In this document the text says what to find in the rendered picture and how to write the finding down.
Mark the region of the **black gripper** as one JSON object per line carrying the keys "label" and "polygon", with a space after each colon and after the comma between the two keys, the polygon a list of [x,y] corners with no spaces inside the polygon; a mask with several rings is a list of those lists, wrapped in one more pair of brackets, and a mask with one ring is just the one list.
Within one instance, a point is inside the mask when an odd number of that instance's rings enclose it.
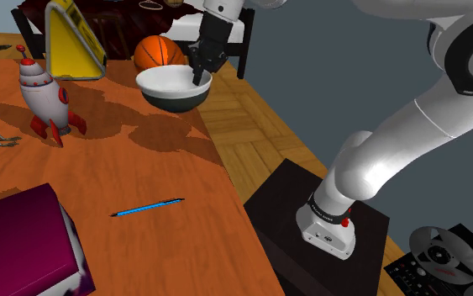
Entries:
{"label": "black gripper", "polygon": [[233,24],[219,17],[204,12],[199,28],[199,37],[188,46],[189,65],[192,67],[194,85],[198,86],[204,70],[218,71],[228,56],[225,47]]}

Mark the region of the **white and black bowl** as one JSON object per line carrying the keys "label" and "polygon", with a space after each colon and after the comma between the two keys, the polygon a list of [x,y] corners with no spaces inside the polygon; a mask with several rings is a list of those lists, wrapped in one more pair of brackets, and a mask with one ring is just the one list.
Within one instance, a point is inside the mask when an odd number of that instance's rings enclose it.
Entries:
{"label": "white and black bowl", "polygon": [[190,66],[168,65],[142,71],[135,82],[152,106],[171,113],[185,113],[207,99],[213,76],[204,71],[198,84],[193,79]]}

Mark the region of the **orange basketball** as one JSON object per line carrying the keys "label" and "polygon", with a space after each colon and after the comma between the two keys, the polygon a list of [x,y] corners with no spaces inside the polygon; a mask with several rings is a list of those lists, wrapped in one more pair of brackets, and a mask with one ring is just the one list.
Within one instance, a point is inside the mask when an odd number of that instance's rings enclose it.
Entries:
{"label": "orange basketball", "polygon": [[157,66],[186,65],[185,55],[178,44],[160,35],[141,40],[134,50],[133,61],[138,72]]}

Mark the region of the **yellow triangular sign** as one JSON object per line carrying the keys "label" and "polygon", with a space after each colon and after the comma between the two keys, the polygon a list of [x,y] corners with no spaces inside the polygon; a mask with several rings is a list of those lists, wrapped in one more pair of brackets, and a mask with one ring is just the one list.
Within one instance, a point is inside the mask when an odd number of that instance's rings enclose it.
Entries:
{"label": "yellow triangular sign", "polygon": [[107,54],[74,0],[50,0],[45,7],[47,71],[61,80],[99,80]]}

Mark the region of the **blue pen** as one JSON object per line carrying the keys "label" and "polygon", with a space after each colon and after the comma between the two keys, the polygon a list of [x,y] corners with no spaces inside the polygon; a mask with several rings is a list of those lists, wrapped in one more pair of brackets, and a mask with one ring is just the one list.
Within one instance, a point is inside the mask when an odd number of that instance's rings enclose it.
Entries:
{"label": "blue pen", "polygon": [[124,216],[124,215],[127,215],[127,214],[133,214],[133,213],[145,211],[145,210],[148,210],[148,209],[155,209],[155,208],[163,207],[163,206],[166,206],[166,205],[169,205],[169,204],[177,204],[177,203],[180,203],[184,200],[185,200],[184,198],[168,199],[168,200],[160,201],[158,203],[152,203],[152,204],[148,204],[148,205],[145,205],[145,206],[139,206],[139,207],[132,208],[132,209],[125,209],[125,210],[122,210],[122,211],[119,211],[119,212],[116,212],[116,213],[112,213],[112,214],[109,215],[109,217],[119,217],[119,216]]}

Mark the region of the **grey and red toy rocket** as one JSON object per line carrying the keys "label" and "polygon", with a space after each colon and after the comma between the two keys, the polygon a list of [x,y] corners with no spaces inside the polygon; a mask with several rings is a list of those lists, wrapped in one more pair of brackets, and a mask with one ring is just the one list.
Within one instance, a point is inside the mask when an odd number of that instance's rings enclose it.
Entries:
{"label": "grey and red toy rocket", "polygon": [[30,123],[31,129],[43,139],[48,137],[47,129],[50,129],[60,147],[63,146],[61,136],[69,134],[71,127],[76,127],[84,135],[87,132],[87,122],[68,109],[66,89],[39,63],[27,57],[23,45],[17,45],[16,50],[23,56],[19,62],[18,83],[24,101],[34,115]]}

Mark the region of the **dark robot stand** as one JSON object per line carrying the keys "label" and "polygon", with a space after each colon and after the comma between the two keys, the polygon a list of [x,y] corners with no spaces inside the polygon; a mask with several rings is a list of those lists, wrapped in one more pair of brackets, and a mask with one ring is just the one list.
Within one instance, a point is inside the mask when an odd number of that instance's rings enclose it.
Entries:
{"label": "dark robot stand", "polygon": [[343,261],[302,238],[298,208],[322,181],[288,159],[244,204],[286,296],[376,296],[389,218],[369,205],[352,205],[356,244]]}

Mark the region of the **magenta box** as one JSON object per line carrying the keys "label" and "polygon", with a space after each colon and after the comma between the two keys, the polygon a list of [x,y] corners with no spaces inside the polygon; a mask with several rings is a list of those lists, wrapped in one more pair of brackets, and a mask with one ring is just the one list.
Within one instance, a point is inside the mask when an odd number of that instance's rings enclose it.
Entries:
{"label": "magenta box", "polygon": [[0,296],[95,290],[75,223],[48,183],[0,199]]}

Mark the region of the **reel tape recorder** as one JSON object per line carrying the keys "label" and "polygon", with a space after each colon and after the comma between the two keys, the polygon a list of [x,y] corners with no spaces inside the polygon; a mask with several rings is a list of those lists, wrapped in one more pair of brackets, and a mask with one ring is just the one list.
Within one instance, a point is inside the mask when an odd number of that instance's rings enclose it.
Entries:
{"label": "reel tape recorder", "polygon": [[420,227],[409,247],[385,266],[405,296],[473,296],[473,233],[465,226]]}

